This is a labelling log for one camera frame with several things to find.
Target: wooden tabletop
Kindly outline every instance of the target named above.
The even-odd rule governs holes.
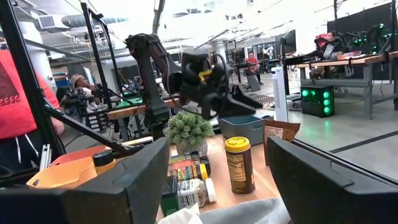
[[[218,208],[229,208],[233,205],[251,200],[279,197],[280,194],[272,178],[271,171],[269,167],[266,166],[264,147],[262,144],[251,148],[256,191],[248,196],[237,196],[232,193],[224,148],[225,140],[226,139],[223,138],[221,134],[207,139],[208,158],[211,167],[210,177],[215,185],[217,201],[205,205],[200,209],[200,212],[202,213]],[[171,147],[170,150],[172,150],[172,154],[176,154],[174,146]]]
[[[389,54],[389,58],[396,58],[398,57],[398,51],[396,52],[391,52]],[[358,59],[351,59],[351,64],[353,65],[364,65],[364,64],[370,64],[370,63],[376,63],[376,62],[381,62],[384,60],[384,55],[376,55],[376,56],[371,56],[371,57],[366,57],[366,58],[358,58]],[[336,65],[348,65],[348,60],[334,60],[334,61],[319,61],[319,62],[313,62],[311,63],[312,67],[317,67],[317,66],[336,66]],[[296,68],[308,68],[310,66],[309,63],[304,63],[301,65],[296,65]]]
[[[172,100],[165,100],[164,101],[169,108],[175,107],[174,102],[178,103],[178,98],[174,99],[174,102]],[[124,108],[120,110],[114,110],[108,113],[108,118],[111,120],[114,119],[120,119],[120,118],[127,118],[133,115],[137,114],[143,114],[145,113],[146,105],[139,105],[139,106],[133,106],[130,108]]]

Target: computer tower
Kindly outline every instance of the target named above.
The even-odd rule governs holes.
[[[301,86],[303,114],[326,118],[335,113],[335,96],[333,86]]]

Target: gray floor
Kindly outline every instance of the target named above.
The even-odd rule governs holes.
[[[261,75],[264,83],[261,90],[255,94],[272,95],[271,75]],[[300,91],[300,82],[296,74],[289,75],[290,92]],[[360,89],[349,89],[350,93],[361,93]],[[373,87],[374,95],[388,95],[392,93],[392,85],[375,83]],[[364,119],[363,102],[358,100],[336,99],[336,114],[328,118],[317,118],[302,114],[301,112],[289,112],[289,121],[301,123],[301,128],[296,138],[311,144],[325,151],[361,142],[369,138],[374,138],[383,134],[398,131],[398,111],[393,110],[392,101],[387,101],[374,105],[373,120]],[[273,114],[273,111],[258,111],[259,114]],[[78,133],[71,128],[67,128],[62,135],[64,143],[68,143]],[[95,145],[96,142],[86,136],[82,136],[73,141],[67,147],[67,151],[84,149]],[[375,170],[390,178],[398,179],[398,136],[393,136],[371,144],[349,149],[336,153],[337,156],[354,162],[367,169]]]

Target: blue plastic bin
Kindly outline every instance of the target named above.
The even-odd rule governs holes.
[[[266,116],[264,119],[255,116],[236,116],[229,118],[219,118],[218,125],[225,138],[245,137],[250,141],[250,145],[262,143],[264,132],[264,120],[271,118]]]

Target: orange plastic container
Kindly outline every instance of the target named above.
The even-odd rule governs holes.
[[[26,185],[32,189],[56,187],[74,189],[96,176],[93,159],[86,157],[42,170],[34,175]]]
[[[86,157],[91,157],[94,154],[96,154],[97,152],[101,152],[105,150],[105,146],[96,146],[96,147],[91,147],[88,149],[82,149],[76,152],[71,152],[65,155],[62,155],[60,157],[58,157],[56,160],[54,160],[51,164],[50,167],[52,166],[56,166],[59,164],[64,164],[66,162],[70,162],[70,161],[74,161],[77,159],[82,159],[82,158],[86,158]]]

